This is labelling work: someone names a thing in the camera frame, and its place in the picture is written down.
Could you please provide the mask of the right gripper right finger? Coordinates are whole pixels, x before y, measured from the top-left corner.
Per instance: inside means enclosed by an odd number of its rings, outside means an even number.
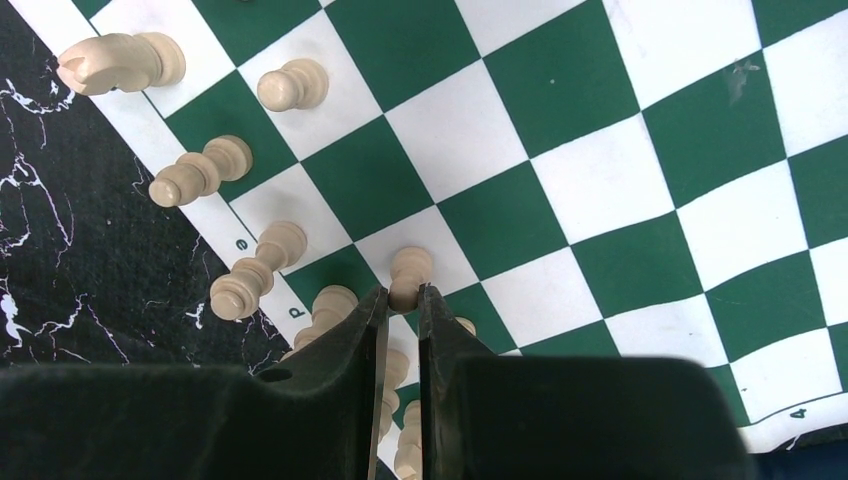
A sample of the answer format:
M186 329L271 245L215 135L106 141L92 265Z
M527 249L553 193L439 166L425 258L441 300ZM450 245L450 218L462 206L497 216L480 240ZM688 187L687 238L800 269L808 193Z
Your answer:
M700 365L662 357L499 356L437 288L419 292L426 479L753 479Z

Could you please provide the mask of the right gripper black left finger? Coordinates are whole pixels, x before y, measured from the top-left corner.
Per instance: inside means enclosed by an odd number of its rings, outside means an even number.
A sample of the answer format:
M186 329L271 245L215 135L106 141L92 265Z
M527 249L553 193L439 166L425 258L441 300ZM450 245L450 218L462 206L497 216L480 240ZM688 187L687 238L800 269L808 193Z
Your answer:
M388 293L249 374L237 366L71 365L1 373L5 479L371 479Z

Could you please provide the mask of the light pawn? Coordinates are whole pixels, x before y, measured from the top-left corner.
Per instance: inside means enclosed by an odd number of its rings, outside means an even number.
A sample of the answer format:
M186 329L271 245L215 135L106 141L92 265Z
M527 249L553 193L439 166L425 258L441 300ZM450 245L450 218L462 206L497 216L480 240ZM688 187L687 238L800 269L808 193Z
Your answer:
M420 286L430 282L432 271L433 259L426 249L411 246L399 250L390 267L389 307L401 315L414 311Z
M187 152L161 170L148 188L149 197L165 208L184 206L216 193L223 182L244 177L253 166L248 144L235 135L208 141L201 152Z
M266 72L257 83L257 96L272 112L309 110L319 106L329 90L329 77L316 61L299 58Z
M477 336L477 330L473 322L464 317L457 317L456 321L463 326L472 336Z

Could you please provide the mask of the light queen piece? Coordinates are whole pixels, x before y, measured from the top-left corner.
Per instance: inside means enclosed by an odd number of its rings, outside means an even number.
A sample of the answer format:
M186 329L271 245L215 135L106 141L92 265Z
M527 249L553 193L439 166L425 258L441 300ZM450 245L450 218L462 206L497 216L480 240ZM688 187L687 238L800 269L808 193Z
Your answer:
M290 221L269 225L259 237L252 257L238 260L228 274L210 287L210 306L221 319L234 321L253 315L262 296L274 286L274 274L296 264L307 248L304 231Z

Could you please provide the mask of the light piece passed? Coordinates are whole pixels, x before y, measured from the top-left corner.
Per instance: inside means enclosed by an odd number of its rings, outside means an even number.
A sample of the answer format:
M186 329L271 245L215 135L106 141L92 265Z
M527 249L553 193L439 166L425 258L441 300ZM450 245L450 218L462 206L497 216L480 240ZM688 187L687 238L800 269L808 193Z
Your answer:
M293 348L283 360L334 328L347 318L358 305L353 291L342 285L328 285L316 296L312 305L311 325L301 329L294 337Z

